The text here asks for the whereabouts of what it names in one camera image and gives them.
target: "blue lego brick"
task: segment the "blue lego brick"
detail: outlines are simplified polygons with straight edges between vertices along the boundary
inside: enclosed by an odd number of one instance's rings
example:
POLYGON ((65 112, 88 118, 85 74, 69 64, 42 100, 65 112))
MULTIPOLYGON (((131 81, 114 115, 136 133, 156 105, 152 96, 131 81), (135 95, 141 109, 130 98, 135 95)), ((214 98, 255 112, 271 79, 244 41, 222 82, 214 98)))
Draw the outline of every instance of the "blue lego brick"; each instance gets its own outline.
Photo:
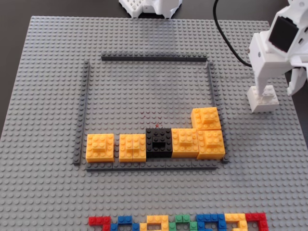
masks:
POLYGON ((226 221, 225 220, 225 215, 224 214, 217 214, 217 217, 218 217, 218 221, 226 221))
POLYGON ((205 223, 202 222, 198 222, 198 230, 204 230, 205 229, 205 223))
POLYGON ((117 219, 119 225, 131 225, 133 223, 132 216, 119 216, 117 219))
POLYGON ((138 224, 133 224, 132 225, 132 231, 140 231, 140 225, 138 224))
POLYGON ((217 214, 211 214, 211 222, 218 222, 218 215, 217 214))
POLYGON ((211 215, 210 214, 204 214, 204 222, 211 222, 211 215))
POLYGON ((202 221, 204 221, 204 216, 203 216, 203 214, 197 214, 197 215, 196 215, 196 221, 197 221, 197 222, 202 222, 202 221))
POLYGON ((227 223, 225 221, 219 221, 218 222, 218 230, 226 229, 226 228, 227 228, 227 223))
POLYGON ((111 224, 110 231, 117 231, 117 224, 111 224))

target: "black cable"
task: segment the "black cable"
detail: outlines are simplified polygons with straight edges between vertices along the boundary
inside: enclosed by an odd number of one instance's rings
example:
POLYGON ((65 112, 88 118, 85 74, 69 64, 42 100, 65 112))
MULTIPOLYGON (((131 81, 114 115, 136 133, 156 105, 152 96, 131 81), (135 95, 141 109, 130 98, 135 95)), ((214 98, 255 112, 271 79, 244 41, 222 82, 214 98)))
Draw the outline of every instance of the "black cable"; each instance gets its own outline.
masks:
POLYGON ((217 3, 218 3, 218 0, 215 0, 214 2, 214 7, 213 7, 213 16, 214 16, 214 21, 215 21, 215 24, 217 26, 217 29, 218 31, 220 32, 221 36, 223 37, 223 39, 225 40, 226 44, 228 45, 228 47, 230 48, 230 50, 232 51, 232 53, 235 55, 235 57, 244 65, 248 66, 248 67, 251 67, 251 64, 249 63, 246 63, 237 53, 236 51, 233 49, 232 45, 229 43, 228 39, 226 38, 225 34, 222 32, 221 28, 220 28, 220 25, 218 23, 218 20, 217 20, 217 15, 216 15, 216 7, 217 7, 217 3))

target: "black lego brick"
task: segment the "black lego brick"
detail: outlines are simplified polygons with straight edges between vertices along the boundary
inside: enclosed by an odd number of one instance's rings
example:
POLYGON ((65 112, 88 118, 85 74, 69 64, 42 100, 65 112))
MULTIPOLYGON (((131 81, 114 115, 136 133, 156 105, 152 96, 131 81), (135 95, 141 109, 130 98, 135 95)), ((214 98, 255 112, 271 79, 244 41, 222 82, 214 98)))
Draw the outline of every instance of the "black lego brick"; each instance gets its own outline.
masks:
POLYGON ((147 128, 145 134, 147 158, 171 158, 172 135, 170 128, 147 128))

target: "green lego brick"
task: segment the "green lego brick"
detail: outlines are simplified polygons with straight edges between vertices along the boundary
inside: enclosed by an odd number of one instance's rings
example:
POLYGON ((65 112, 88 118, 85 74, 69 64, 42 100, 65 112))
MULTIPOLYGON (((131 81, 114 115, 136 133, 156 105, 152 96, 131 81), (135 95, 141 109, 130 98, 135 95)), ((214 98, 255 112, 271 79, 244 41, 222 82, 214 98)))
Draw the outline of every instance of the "green lego brick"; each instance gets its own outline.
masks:
POLYGON ((191 216, 189 215, 183 215, 183 223, 191 222, 191 216))
POLYGON ((183 216, 182 215, 176 215, 175 216, 175 223, 183 223, 183 216))
POLYGON ((190 231, 194 231, 194 230, 197 230, 197 229, 198 229, 197 222, 196 222, 196 221, 190 222, 189 230, 190 230, 190 231))
POLYGON ((177 225, 175 222, 169 223, 169 231, 176 231, 177 230, 177 225))

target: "white lego brick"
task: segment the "white lego brick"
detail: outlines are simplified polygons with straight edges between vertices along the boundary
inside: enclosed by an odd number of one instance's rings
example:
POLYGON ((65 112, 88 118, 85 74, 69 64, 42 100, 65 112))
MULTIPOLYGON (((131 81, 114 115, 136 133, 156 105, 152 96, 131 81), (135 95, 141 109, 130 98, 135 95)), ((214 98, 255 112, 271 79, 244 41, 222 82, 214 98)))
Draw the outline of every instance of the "white lego brick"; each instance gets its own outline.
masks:
POLYGON ((138 18, 143 11, 143 0, 119 0, 119 3, 132 18, 138 18))
POLYGON ((272 112, 279 107, 279 101, 272 85, 267 85, 261 97, 258 96, 257 87, 251 86, 247 92, 248 101, 251 111, 272 112))

